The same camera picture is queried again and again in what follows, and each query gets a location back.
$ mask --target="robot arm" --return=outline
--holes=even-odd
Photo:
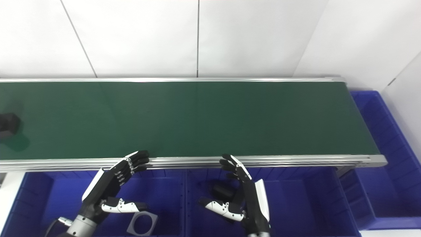
[[[131,202],[116,198],[120,186],[125,184],[134,173],[146,170],[149,162],[147,151],[136,151],[121,159],[109,171],[100,169],[82,196],[82,207],[74,221],[59,218],[69,226],[66,233],[59,237],[90,237],[96,226],[104,221],[109,213],[135,213],[148,209],[146,203]]]
[[[219,163],[222,169],[231,171],[230,178],[240,181],[240,189],[244,192],[246,207],[242,209],[242,200],[222,202],[201,197],[199,204],[217,214],[234,221],[241,221],[249,237],[269,237],[269,206],[263,180],[253,182],[244,165],[234,156],[222,155]]]

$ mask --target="blue plastic bin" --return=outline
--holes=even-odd
[[[360,236],[334,168],[251,168],[249,172],[255,180],[265,181],[272,237]],[[240,223],[229,223],[196,204],[201,196],[211,197],[210,183],[226,180],[225,173],[188,171],[187,236],[245,236]]]
[[[359,229],[421,228],[421,167],[376,91],[351,92],[388,165],[358,168],[341,183]]]
[[[249,171],[256,180],[265,180],[273,237],[360,236],[334,168]],[[119,197],[149,204],[150,212],[159,216],[152,233],[155,236],[244,237],[240,223],[229,223],[197,204],[200,196],[211,197],[209,185],[215,179],[225,180],[225,173],[221,169],[148,170],[127,182]],[[1,236],[39,237],[54,218],[74,218],[94,174],[26,174]],[[130,236],[126,229],[132,216],[110,214],[94,236]],[[50,236],[63,231],[65,228],[57,225]]]
[[[1,237],[44,236],[48,225],[60,216],[74,219],[94,171],[27,173],[17,194]],[[119,197],[146,202],[150,212],[158,215],[155,236],[184,236],[185,207],[184,170],[147,170],[135,174],[121,189]],[[96,237],[128,236],[131,213],[111,213],[98,226]],[[142,233],[145,226],[135,223]],[[60,224],[49,234],[54,237],[65,228]]]

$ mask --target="black cable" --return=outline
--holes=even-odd
[[[54,227],[54,225],[58,222],[58,219],[54,219],[54,221],[51,222],[51,224],[48,226],[47,231],[45,232],[44,237],[47,237],[50,233],[51,229]]]

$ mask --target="white tile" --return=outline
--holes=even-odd
[[[196,76],[197,0],[64,0],[98,77]]]
[[[382,90],[421,51],[421,1],[330,0],[294,76]]]
[[[421,53],[381,95],[415,155],[421,160]]]
[[[327,0],[201,0],[200,77],[291,77]]]
[[[0,77],[92,77],[59,0],[0,1]]]
[[[362,237],[421,237],[419,229],[388,229],[361,231]]]

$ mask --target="black fingertip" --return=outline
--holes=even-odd
[[[212,199],[207,198],[207,197],[200,197],[199,200],[197,201],[199,205],[204,206],[204,207],[206,207],[206,205],[208,205],[211,202],[212,202]]]
[[[136,205],[136,208],[141,212],[141,211],[147,211],[149,209],[148,204],[144,203],[144,202],[135,202],[134,203]]]
[[[141,171],[145,171],[147,168],[145,165],[139,165],[138,167],[133,169],[133,172],[141,172]]]
[[[225,171],[235,172],[235,167],[233,167],[232,165],[230,165],[230,166],[223,165],[221,167],[221,169],[223,169]]]
[[[232,165],[229,161],[224,160],[224,159],[220,159],[220,160],[219,160],[219,163],[220,163],[221,165],[226,165],[226,166]]]
[[[149,152],[147,150],[139,151],[137,153],[140,158],[149,158]]]
[[[133,166],[138,166],[138,165],[141,165],[141,164],[147,164],[147,163],[149,163],[149,158],[142,158],[142,159],[139,159],[139,160],[136,160],[135,162],[133,162]]]
[[[231,160],[231,155],[230,154],[222,154],[222,158],[230,161]]]

